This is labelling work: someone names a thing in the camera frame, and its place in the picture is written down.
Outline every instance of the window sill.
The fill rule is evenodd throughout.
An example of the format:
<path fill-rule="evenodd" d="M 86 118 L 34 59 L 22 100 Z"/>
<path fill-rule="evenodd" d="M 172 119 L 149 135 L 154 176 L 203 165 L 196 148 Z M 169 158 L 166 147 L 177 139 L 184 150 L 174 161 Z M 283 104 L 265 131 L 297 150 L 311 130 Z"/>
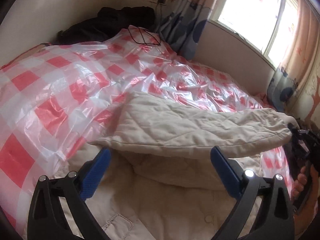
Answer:
<path fill-rule="evenodd" d="M 261 51 L 259 51 L 256 47 L 254 47 L 252 44 L 250 44 L 247 40 L 245 40 L 241 35 L 238 33 L 235 33 L 231 29 L 227 28 L 226 26 L 222 25 L 221 23 L 214 21 L 212 19 L 208 20 L 209 23 L 219 27 L 220 29 L 224 30 L 225 32 L 229 33 L 239 41 L 241 41 L 243 44 L 248 46 L 252 51 L 254 51 L 259 57 L 261 57 L 274 71 L 276 71 L 276 67 L 271 63 L 271 61 L 262 55 Z"/>

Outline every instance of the window pane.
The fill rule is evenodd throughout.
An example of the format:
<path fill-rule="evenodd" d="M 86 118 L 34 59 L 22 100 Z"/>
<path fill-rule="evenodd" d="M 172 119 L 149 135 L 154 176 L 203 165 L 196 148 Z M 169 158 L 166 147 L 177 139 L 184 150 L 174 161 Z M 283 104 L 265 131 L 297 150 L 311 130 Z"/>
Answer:
<path fill-rule="evenodd" d="M 297 0 L 286 0 L 276 39 L 269 52 L 269 58 L 275 66 L 279 66 L 287 47 L 291 44 L 293 31 L 298 20 Z"/>
<path fill-rule="evenodd" d="M 276 24 L 278 1 L 227 0 L 218 20 L 263 52 Z"/>

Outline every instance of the bed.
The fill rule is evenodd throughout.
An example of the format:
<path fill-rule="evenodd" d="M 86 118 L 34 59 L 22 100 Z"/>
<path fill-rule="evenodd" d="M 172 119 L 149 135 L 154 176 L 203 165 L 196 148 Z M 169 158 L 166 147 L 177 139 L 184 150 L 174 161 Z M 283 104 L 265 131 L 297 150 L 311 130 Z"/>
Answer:
<path fill-rule="evenodd" d="M 52 176 L 85 142 L 114 129 L 112 119 L 128 93 L 213 112 L 270 107 L 228 74 L 186 61 L 165 42 L 141 44 L 140 30 L 129 30 L 103 43 L 41 48 L 0 70 L 0 204 L 19 234 L 38 178 Z M 143 35 L 145 42 L 157 43 L 153 36 Z M 283 174 L 290 190 L 282 147 L 261 156 L 261 175 Z"/>

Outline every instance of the window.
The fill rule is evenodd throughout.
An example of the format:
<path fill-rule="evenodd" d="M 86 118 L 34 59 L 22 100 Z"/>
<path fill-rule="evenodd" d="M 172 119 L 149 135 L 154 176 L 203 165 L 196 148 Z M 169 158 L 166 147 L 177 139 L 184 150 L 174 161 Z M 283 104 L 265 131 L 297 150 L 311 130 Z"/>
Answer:
<path fill-rule="evenodd" d="M 298 2 L 225 0 L 218 16 L 216 12 L 212 15 L 216 18 L 212 18 L 213 20 L 241 35 L 278 67 L 292 41 L 298 20 Z"/>

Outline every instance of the white wall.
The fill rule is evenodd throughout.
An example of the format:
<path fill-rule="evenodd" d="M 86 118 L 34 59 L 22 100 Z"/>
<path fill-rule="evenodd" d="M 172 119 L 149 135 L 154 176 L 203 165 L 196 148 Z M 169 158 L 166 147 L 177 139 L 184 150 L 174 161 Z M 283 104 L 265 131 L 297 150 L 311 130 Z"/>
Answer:
<path fill-rule="evenodd" d="M 0 25 L 0 66 L 103 7 L 155 7 L 149 0 L 16 0 Z"/>
<path fill-rule="evenodd" d="M 266 93 L 273 68 L 243 42 L 214 24 L 202 32 L 194 60 L 230 74 L 250 94 Z"/>

